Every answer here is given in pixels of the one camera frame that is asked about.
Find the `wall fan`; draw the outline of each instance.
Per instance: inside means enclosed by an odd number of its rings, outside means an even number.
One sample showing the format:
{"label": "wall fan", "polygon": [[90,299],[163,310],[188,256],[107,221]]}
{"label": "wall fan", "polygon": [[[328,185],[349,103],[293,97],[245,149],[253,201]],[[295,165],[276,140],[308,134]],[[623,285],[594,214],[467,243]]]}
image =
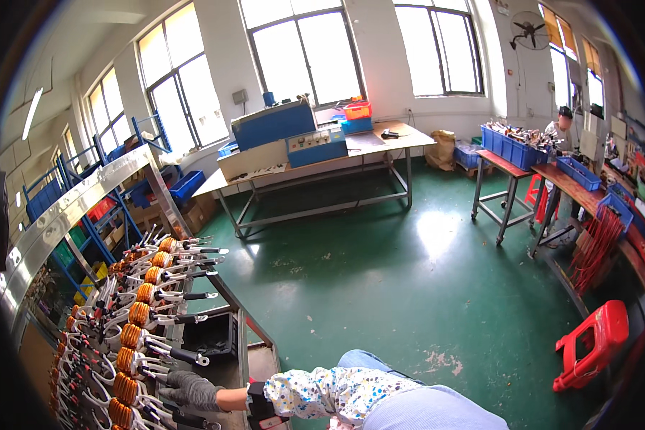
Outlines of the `wall fan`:
{"label": "wall fan", "polygon": [[545,22],[540,14],[525,11],[511,18],[511,32],[514,39],[509,42],[516,50],[517,45],[539,51],[550,45],[550,37],[545,28]]}

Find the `aluminum rail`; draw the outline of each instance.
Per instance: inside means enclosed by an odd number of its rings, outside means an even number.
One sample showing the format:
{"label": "aluminum rail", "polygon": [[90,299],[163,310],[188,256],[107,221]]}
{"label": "aluminum rail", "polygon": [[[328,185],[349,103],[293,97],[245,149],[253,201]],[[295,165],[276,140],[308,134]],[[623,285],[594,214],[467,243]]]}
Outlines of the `aluminum rail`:
{"label": "aluminum rail", "polygon": [[[0,291],[0,305],[10,330],[15,328],[15,321],[22,311],[22,301],[35,274],[55,246],[97,202],[140,169],[144,170],[155,198],[176,236],[180,239],[191,236],[186,222],[170,196],[170,191],[162,180],[151,149],[148,145],[134,149],[112,163],[100,167],[63,194],[35,220],[19,238],[14,248],[9,251],[8,269],[5,271],[6,282]],[[20,336],[21,333],[18,331],[17,328],[13,334]]]}

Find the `wrist strap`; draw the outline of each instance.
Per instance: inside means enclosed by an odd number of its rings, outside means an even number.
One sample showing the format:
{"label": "wrist strap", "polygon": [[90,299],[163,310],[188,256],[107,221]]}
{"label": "wrist strap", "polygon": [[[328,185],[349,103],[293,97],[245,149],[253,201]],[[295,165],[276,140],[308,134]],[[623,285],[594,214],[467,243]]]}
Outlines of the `wrist strap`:
{"label": "wrist strap", "polygon": [[266,430],[289,420],[289,417],[275,415],[272,402],[264,394],[265,385],[264,382],[251,383],[246,391],[252,400],[249,404],[251,415],[248,417],[248,424],[252,430]]}

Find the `burlap sack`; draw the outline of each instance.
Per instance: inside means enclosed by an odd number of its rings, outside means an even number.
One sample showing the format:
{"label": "burlap sack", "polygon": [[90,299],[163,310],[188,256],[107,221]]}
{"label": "burlap sack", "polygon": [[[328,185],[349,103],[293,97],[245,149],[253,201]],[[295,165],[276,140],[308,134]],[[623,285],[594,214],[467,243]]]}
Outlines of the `burlap sack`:
{"label": "burlap sack", "polygon": [[437,144],[430,145],[425,151],[425,161],[431,167],[445,171],[454,170],[454,133],[437,130],[430,133]]}

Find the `ceiling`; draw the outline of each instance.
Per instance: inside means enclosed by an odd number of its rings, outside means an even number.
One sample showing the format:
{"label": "ceiling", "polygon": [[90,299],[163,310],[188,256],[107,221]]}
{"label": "ceiling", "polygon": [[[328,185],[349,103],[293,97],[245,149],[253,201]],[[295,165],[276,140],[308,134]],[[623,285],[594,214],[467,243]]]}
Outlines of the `ceiling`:
{"label": "ceiling", "polygon": [[48,123],[71,105],[74,75],[116,26],[141,21],[143,6],[140,0],[70,0],[60,5],[34,39],[13,82],[0,152],[20,139],[30,100],[40,87],[44,94],[29,139],[50,131]]}

